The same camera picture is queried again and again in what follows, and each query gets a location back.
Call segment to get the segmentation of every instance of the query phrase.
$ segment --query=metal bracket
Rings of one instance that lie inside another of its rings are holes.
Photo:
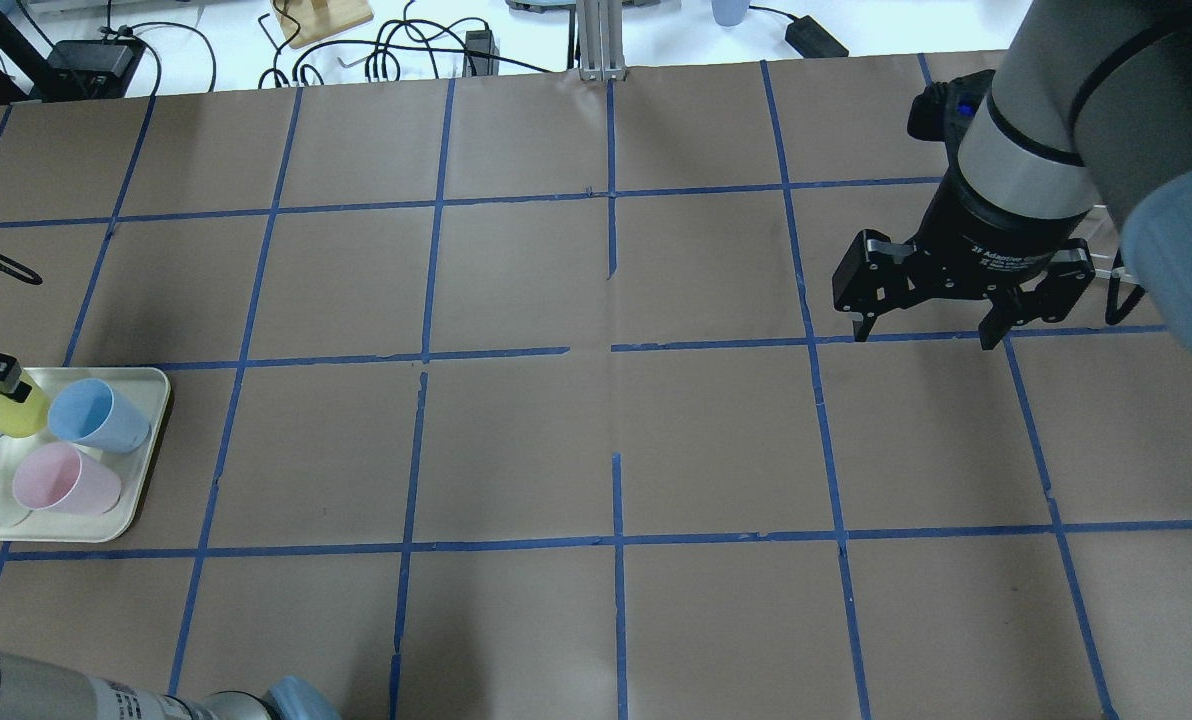
[[[579,77],[602,82],[627,77],[622,0],[578,0],[578,48]]]

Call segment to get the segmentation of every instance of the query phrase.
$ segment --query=pink cup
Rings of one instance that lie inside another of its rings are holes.
[[[14,498],[32,510],[103,515],[120,499],[120,476],[70,443],[50,442],[19,464]]]

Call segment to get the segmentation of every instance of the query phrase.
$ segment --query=yellow cup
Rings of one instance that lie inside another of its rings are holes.
[[[32,393],[24,402],[13,402],[0,395],[0,430],[11,437],[32,437],[41,432],[49,418],[49,398],[42,389],[23,373],[23,381],[32,386]]]

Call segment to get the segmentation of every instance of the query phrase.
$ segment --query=metal post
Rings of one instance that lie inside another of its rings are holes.
[[[622,0],[578,0],[578,73],[588,81],[627,77]]]
[[[10,60],[19,67],[26,76],[35,82],[35,89],[43,100],[49,103],[60,100],[83,99],[83,91],[76,85],[74,77],[60,76],[58,69],[50,66],[37,49],[27,42],[26,37],[14,27],[14,23],[5,17],[0,10],[0,48],[5,50]]]

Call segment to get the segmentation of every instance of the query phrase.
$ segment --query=wooden block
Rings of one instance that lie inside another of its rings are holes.
[[[311,45],[373,19],[368,0],[288,0],[287,8],[285,0],[272,0],[272,6],[273,10],[285,10],[302,23],[302,29],[298,29],[288,18],[277,13],[286,41],[294,38],[290,42],[291,46]]]

